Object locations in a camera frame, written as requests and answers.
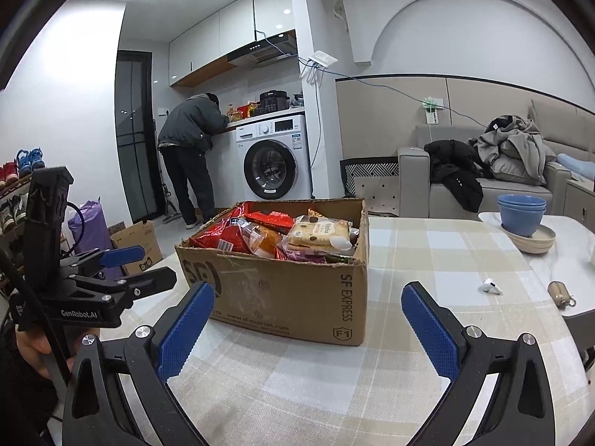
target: upper cabinet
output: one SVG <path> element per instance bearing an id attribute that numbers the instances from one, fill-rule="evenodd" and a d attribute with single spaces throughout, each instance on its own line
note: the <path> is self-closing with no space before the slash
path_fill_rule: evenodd
<path id="1" fill-rule="evenodd" d="M 212 14 L 186 33 L 190 34 L 192 40 L 190 46 L 191 72 L 210 64 L 210 62 L 221 56 L 219 48 L 219 12 Z"/>
<path id="2" fill-rule="evenodd" d="M 170 85 L 194 87 L 235 68 L 228 53 L 294 28 L 292 0 L 237 0 L 170 43 Z"/>
<path id="3" fill-rule="evenodd" d="M 292 0 L 254 0 L 256 30 L 267 38 L 295 28 Z M 257 33 L 257 40 L 263 34 Z"/>
<path id="4" fill-rule="evenodd" d="M 184 78 L 192 71 L 192 35 L 183 33 L 170 43 L 170 85 Z"/>
<path id="5" fill-rule="evenodd" d="M 237 0 L 219 11 L 221 56 L 254 41 L 254 0 Z"/>

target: black pants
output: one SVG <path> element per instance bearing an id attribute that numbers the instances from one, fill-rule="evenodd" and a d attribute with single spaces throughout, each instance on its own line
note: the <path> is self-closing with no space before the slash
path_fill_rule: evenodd
<path id="1" fill-rule="evenodd" d="M 177 145 L 160 147 L 159 151 L 163 155 L 165 168 L 174 185 L 180 212 L 186 224 L 196 222 L 194 205 L 188 196 L 188 181 L 196 195 L 196 201 L 202 211 L 205 223 L 214 218 L 215 197 L 209 170 L 206 168 L 205 155 L 199 150 Z"/>

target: range hood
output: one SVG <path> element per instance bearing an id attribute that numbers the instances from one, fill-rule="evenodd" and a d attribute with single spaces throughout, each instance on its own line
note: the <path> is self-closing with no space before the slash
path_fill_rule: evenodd
<path id="1" fill-rule="evenodd" d="M 243 69 L 255 69 L 275 62 L 289 58 L 289 55 L 298 53 L 298 44 L 293 35 L 283 33 L 269 37 L 267 40 L 261 40 L 251 43 L 234 50 L 227 55 L 227 62 Z"/>

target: gray clothing pile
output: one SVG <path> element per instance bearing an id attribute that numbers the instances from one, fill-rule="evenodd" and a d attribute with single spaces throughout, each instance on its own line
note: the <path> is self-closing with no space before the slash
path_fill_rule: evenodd
<path id="1" fill-rule="evenodd" d="M 202 153 L 210 150 L 210 138 L 225 130 L 229 117 L 206 94 L 192 96 L 170 112 L 159 134 L 159 147 L 179 145 Z"/>
<path id="2" fill-rule="evenodd" d="M 544 144 L 533 120 L 505 117 L 512 123 L 471 139 L 469 144 L 477 148 L 481 161 L 497 180 L 544 185 L 543 169 L 546 163 L 556 160 L 556 155 Z"/>

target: human hand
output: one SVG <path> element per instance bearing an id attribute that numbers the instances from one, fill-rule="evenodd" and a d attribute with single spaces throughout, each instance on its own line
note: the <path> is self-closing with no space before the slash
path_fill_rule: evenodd
<path id="1" fill-rule="evenodd" d="M 88 333 L 99 336 L 99 329 L 92 328 L 81 332 L 72 344 L 75 355 L 78 352 L 81 340 Z M 50 355 L 52 353 L 52 348 L 49 345 L 48 338 L 45 336 L 44 331 L 40 327 L 34 327 L 26 332 L 20 332 L 15 329 L 15 334 L 17 337 L 17 347 L 19 348 L 19 352 L 23 359 L 25 359 L 25 361 L 34 368 L 41 377 L 50 379 L 51 377 L 48 368 L 45 366 L 43 356 Z M 76 357 L 66 359 L 66 363 L 71 372 L 75 359 Z"/>

